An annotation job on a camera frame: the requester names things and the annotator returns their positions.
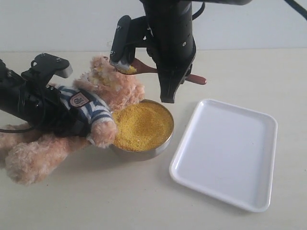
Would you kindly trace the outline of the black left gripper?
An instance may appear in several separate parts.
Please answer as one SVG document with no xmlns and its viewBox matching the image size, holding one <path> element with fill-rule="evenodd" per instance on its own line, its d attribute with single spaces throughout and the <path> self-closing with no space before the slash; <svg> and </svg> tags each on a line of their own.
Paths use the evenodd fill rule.
<svg viewBox="0 0 307 230">
<path fill-rule="evenodd" d="M 90 125 L 81 112 L 68 108 L 60 98 L 62 93 L 49 84 L 53 76 L 41 76 L 29 69 L 21 77 L 25 80 L 21 91 L 25 99 L 20 111 L 32 127 L 59 137 L 86 137 L 90 133 Z M 96 146 L 91 136 L 86 139 Z"/>
</svg>

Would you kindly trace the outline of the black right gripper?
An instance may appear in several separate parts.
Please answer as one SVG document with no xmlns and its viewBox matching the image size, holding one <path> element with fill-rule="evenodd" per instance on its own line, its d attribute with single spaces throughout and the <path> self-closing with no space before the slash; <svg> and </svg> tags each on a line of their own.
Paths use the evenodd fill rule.
<svg viewBox="0 0 307 230">
<path fill-rule="evenodd" d="M 156 51 L 160 99 L 174 104 L 181 84 L 191 73 L 195 58 L 192 33 L 192 2 L 188 0 L 144 0 L 145 16 Z"/>
</svg>

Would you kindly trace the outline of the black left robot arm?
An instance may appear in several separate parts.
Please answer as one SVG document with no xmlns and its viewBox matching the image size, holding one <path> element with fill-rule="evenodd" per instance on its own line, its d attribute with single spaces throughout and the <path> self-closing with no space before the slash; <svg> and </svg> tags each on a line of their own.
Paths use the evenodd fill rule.
<svg viewBox="0 0 307 230">
<path fill-rule="evenodd" d="M 59 57 L 36 57 L 31 67 L 17 74 L 0 63 L 0 109 L 29 123 L 32 130 L 51 132 L 59 137 L 87 137 L 91 128 L 75 108 L 67 108 L 61 92 L 49 84 L 53 76 L 68 78 L 72 67 Z"/>
</svg>

